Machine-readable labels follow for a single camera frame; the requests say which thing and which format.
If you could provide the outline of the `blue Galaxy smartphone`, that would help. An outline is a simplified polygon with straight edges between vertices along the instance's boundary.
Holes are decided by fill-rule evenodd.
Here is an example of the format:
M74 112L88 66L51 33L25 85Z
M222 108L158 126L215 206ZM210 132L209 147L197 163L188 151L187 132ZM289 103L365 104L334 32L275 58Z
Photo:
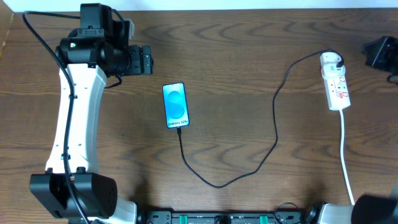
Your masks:
M169 129L181 128L190 124L185 85L171 83L162 87L165 120Z

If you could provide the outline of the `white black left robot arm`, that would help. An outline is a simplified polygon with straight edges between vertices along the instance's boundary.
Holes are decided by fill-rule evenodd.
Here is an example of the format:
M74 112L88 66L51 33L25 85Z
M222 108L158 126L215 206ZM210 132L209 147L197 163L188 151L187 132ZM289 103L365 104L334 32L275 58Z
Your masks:
M60 71L60 107L50 157L30 191L55 218L70 223L138 223L137 205L118 195L114 179L100 175L96 137L107 79L148 75L148 46L130 45L134 24L109 6L82 4L80 26L50 51Z

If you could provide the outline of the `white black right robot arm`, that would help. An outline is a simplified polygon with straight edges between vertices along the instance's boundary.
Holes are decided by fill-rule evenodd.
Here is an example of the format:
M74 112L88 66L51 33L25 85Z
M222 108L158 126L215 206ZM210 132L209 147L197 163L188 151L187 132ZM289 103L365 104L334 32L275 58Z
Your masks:
M362 54L365 64L376 70L389 72L388 83L397 76L397 39L383 36L364 44ZM304 216L303 223L396 224L397 197L378 197L364 194L355 200L349 182L345 161L345 117L343 110L351 105L346 83L344 58L334 50L326 50L320 56L321 75L325 84L329 110L340 114L340 162L349 197L349 205L321 203Z

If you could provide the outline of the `white charger adapter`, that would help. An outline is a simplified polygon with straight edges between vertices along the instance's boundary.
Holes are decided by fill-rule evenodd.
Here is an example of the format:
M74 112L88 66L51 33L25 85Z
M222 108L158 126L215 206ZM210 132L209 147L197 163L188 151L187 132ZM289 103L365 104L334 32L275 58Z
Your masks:
M344 58L335 51L327 51L320 56L321 75L324 80L345 76Z

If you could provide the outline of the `white power strip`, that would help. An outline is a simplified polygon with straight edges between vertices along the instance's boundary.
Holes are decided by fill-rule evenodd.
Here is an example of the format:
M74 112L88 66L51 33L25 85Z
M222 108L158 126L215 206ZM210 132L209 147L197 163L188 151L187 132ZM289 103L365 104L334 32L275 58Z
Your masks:
M332 75L325 68L321 69L328 107L332 111L343 110L351 105L345 71L345 67L342 67L337 75Z

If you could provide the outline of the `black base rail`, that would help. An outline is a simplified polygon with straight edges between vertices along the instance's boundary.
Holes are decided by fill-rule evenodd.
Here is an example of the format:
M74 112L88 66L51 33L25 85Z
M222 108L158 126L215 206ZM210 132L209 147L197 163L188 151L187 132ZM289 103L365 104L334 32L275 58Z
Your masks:
M295 224L305 223L300 212L205 213L148 211L140 214L138 224Z

